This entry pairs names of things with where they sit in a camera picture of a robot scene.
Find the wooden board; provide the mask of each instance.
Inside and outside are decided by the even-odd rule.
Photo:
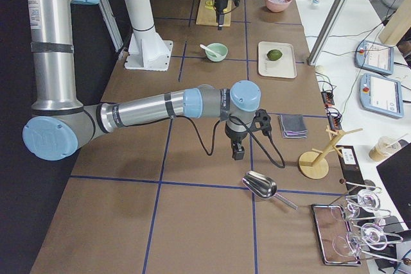
[[[229,0],[227,8],[224,11],[231,11],[232,1]],[[213,0],[200,0],[198,6],[197,25],[217,26],[216,12],[213,8]],[[231,25],[231,13],[225,14],[223,27],[229,27]]]

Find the tablet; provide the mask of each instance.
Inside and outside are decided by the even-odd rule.
[[[360,101],[372,112],[395,118],[404,116],[401,83],[397,80],[364,74],[360,82]]]
[[[355,53],[355,65],[384,75],[394,72],[394,48],[380,43],[363,41]]]

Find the device screen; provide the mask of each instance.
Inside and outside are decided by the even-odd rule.
[[[368,65],[383,70],[389,69],[389,48],[369,42],[367,43],[366,50],[365,61]]]
[[[371,76],[371,105],[390,112],[398,112],[396,83]]]

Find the white spoon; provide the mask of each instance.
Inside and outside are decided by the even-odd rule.
[[[222,55],[220,55],[219,53],[217,53],[216,51],[213,51],[212,49],[209,49],[207,46],[200,44],[200,47],[202,49],[205,49],[206,51],[209,51],[210,53],[212,53],[215,57],[222,57]]]

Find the sticker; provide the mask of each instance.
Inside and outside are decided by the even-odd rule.
[[[344,158],[344,163],[346,165],[356,165],[354,153],[351,149],[343,148],[341,149],[341,152],[342,152],[342,157]]]
[[[28,0],[28,15],[30,17],[30,28],[41,29],[41,13],[39,0]]]

